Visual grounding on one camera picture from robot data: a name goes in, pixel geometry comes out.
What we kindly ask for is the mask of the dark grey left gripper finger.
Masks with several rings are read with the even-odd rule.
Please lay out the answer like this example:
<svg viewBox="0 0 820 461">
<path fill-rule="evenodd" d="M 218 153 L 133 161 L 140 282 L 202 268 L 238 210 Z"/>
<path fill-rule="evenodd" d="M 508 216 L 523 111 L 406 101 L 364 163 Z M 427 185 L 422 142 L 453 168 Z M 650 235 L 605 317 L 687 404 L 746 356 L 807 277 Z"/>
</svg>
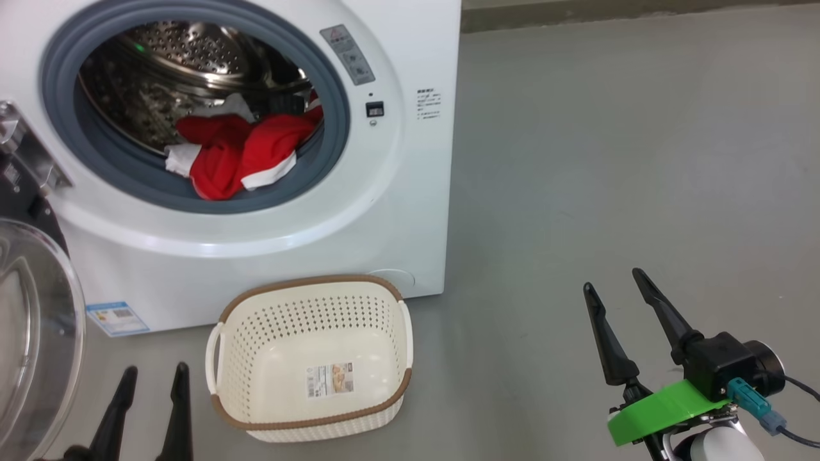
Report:
<svg viewBox="0 0 820 461">
<path fill-rule="evenodd" d="M 177 364 L 170 399 L 172 412 L 156 460 L 193 460 L 190 370 L 184 362 Z"/>
<path fill-rule="evenodd" d="M 119 459 L 125 419 L 134 401 L 137 379 L 138 368 L 135 366 L 126 368 L 90 446 L 74 444 L 65 450 L 64 460 Z"/>
</svg>

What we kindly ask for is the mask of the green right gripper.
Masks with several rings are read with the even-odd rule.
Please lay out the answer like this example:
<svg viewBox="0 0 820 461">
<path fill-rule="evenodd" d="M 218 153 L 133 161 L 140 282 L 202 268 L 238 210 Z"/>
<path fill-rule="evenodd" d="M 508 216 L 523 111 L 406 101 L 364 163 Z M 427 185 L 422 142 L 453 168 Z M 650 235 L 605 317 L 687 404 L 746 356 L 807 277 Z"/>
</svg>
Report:
<svg viewBox="0 0 820 461">
<path fill-rule="evenodd" d="M 684 365 L 688 345 L 705 336 L 691 327 L 643 269 L 633 268 L 632 276 L 645 303 L 659 319 L 671 347 L 671 359 L 676 365 Z M 638 367 L 621 347 L 592 283 L 584 284 L 583 293 L 604 380 L 607 385 L 624 385 L 624 405 L 614 408 L 607 420 L 615 446 L 644 442 L 654 460 L 739 460 L 741 427 L 735 412 L 729 412 L 730 426 L 712 427 L 674 450 L 668 444 L 673 430 L 685 431 L 700 423 L 701 416 L 729 404 L 732 379 L 719 379 L 715 388 L 685 379 L 650 392 L 636 379 Z"/>
</svg>

